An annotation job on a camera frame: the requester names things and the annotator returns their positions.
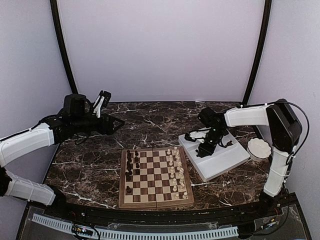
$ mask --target white robotic arm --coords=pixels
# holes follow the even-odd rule
[[[13,196],[50,206],[62,193],[53,186],[38,184],[5,170],[12,161],[35,150],[64,142],[76,133],[92,131],[111,135],[124,125],[124,121],[101,113],[111,94],[101,91],[94,104],[86,96],[71,94],[57,115],[43,118],[22,132],[0,139],[0,196]]]

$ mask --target black pole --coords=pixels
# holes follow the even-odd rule
[[[269,23],[270,11],[271,11],[271,3],[272,3],[272,0],[265,0],[265,2],[264,2],[264,10],[263,10],[263,17],[262,17],[262,24],[261,24],[261,29],[260,29],[258,45],[256,47],[249,81],[246,86],[246,90],[245,90],[244,97],[242,100],[243,105],[248,104],[252,89],[255,84],[262,52],[264,50],[266,35],[267,35],[267,29],[268,29],[268,23]]]
[[[51,5],[51,12],[52,12],[52,18],[53,18],[56,39],[58,41],[65,73],[68,78],[68,82],[69,82],[72,93],[78,94],[78,89],[76,86],[74,76],[72,74],[72,70],[71,70],[71,66],[70,66],[69,58],[68,58],[68,54],[67,54],[67,49],[66,49],[66,45],[65,45],[65,41],[64,41],[64,36],[62,33],[57,0],[50,0],[50,5]]]

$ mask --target white wall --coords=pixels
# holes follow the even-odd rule
[[[56,40],[50,1],[0,1],[0,139],[57,113],[70,94]],[[41,183],[56,147],[6,168]],[[26,203],[0,197],[0,239],[14,240]]]
[[[113,102],[242,101],[264,0],[60,0],[79,91]]]
[[[311,131],[288,180],[313,239],[320,239],[320,1],[273,1],[251,104],[286,98],[307,113]],[[306,124],[303,116],[298,115]]]

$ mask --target white ventilation grille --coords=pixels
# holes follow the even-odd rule
[[[72,223],[69,221],[56,220],[47,216],[34,214],[32,221],[51,229],[60,232],[72,234]],[[124,232],[106,230],[96,227],[100,233],[101,240],[215,240],[225,239],[238,236],[238,228],[228,227],[223,229],[208,230],[208,231],[194,231],[194,232],[180,232],[180,233],[139,233],[139,232]],[[98,235],[93,231],[91,239],[98,239]]]

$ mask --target robotic arm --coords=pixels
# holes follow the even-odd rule
[[[94,131],[112,135],[125,122],[101,113],[110,98],[109,92],[101,91],[92,104],[85,95],[67,95],[58,114],[43,118],[32,128],[0,139],[0,197],[13,196],[47,206],[57,201],[57,195],[61,196],[62,193],[54,186],[24,179],[4,167],[25,154],[60,144],[78,133],[89,135]]]
[[[197,150],[200,158],[214,153],[216,146],[222,144],[222,138],[228,134],[229,127],[269,126],[273,156],[268,179],[260,194],[260,202],[265,203],[264,205],[273,203],[273,198],[279,194],[289,176],[292,158],[302,133],[302,125],[287,101],[280,99],[272,104],[236,107],[220,113],[207,107],[200,112],[198,118],[209,131],[189,132],[185,139],[200,142]]]

